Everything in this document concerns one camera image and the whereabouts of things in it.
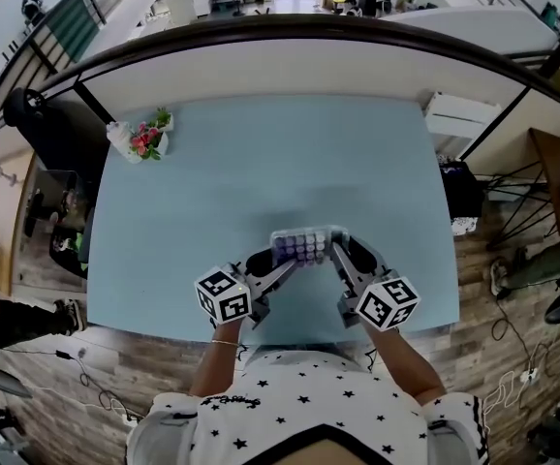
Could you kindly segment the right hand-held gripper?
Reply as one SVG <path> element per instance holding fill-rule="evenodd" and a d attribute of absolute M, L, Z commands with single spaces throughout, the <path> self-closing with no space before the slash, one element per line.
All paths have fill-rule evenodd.
<path fill-rule="evenodd" d="M 398 328 L 420 304 L 420 295 L 409 279 L 395 270 L 387 272 L 383 258 L 363 240 L 352 235 L 348 254 L 340 243 L 333 241 L 330 257 L 346 287 L 338 301 L 345 328 L 359 321 L 378 331 Z M 366 276 L 375 278 L 366 284 Z"/>

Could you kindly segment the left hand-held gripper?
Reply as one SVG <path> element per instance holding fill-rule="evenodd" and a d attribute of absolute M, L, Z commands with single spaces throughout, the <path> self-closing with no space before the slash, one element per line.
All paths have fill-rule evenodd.
<path fill-rule="evenodd" d="M 278 290 L 295 270 L 295 259 L 274 267 L 273 254 L 265 248 L 245 263 L 213 266 L 194 287 L 201 309 L 216 326 L 246 318 L 257 326 L 269 313 L 265 294 Z"/>

